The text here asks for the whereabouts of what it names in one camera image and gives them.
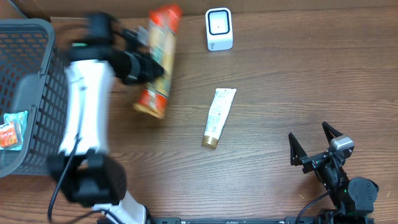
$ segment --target gold cap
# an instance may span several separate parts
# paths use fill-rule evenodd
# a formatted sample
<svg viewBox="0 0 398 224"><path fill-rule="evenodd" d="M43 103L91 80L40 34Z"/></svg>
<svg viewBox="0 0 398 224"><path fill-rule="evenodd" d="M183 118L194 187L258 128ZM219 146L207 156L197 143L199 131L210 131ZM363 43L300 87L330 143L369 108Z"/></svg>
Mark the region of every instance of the gold cap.
<svg viewBox="0 0 398 224"><path fill-rule="evenodd" d="M218 144L218 139L210 136L204 136L201 141L201 145L209 147L210 149L216 149Z"/></svg>

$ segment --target white tube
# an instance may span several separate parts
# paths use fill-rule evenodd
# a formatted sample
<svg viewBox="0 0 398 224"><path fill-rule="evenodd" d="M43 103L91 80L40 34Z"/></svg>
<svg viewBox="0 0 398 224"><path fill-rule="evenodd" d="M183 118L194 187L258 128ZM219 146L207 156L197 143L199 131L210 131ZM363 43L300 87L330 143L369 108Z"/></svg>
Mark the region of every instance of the white tube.
<svg viewBox="0 0 398 224"><path fill-rule="evenodd" d="M202 146L216 149L218 140L220 140L226 118L231 109L236 89L218 88L214 96L213 103L209 110L205 135L201 142Z"/></svg>

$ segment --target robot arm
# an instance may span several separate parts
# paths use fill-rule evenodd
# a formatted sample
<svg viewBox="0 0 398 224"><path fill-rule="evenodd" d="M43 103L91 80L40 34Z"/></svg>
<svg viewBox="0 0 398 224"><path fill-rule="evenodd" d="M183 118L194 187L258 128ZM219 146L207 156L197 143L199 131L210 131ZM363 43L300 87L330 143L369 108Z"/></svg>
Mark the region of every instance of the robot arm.
<svg viewBox="0 0 398 224"><path fill-rule="evenodd" d="M49 206L49 220L57 190L70 202L103 212L111 223L145 224L146 208L127 191L126 173L108 157L109 93L114 77L125 84L152 81L163 68L147 52L138 51L139 42L129 30L123 31L132 52L112 47L113 18L96 13L90 17L90 33L69 51L68 116L58 155L49 157L51 176L59 187ZM79 169L82 163L85 169Z"/></svg>

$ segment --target plastic crate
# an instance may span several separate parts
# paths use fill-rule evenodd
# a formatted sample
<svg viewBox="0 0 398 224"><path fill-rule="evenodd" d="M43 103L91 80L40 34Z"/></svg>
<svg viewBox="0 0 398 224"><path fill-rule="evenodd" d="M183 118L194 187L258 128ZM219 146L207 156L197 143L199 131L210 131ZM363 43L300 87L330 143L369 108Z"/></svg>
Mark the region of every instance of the plastic crate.
<svg viewBox="0 0 398 224"><path fill-rule="evenodd" d="M65 62L53 27L42 19L0 20L0 123L4 113L28 111L21 151L0 150L0 177L46 175L67 118Z"/></svg>

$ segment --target teal package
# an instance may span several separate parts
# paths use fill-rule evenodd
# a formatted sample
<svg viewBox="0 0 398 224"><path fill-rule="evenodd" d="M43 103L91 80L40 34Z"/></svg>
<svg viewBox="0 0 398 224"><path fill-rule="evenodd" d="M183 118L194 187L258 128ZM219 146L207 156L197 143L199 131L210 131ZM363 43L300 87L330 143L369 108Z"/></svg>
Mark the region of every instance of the teal package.
<svg viewBox="0 0 398 224"><path fill-rule="evenodd" d="M18 122L19 129L21 131L21 139L22 139L22 144L16 147L10 147L7 148L7 150L13 150L13 151L20 151L23 147L24 143L24 136L25 136L25 131L26 131L26 126L27 126L27 115L28 112L20 112L20 113L5 113L4 114L4 122L8 123L10 121L16 121Z"/></svg>

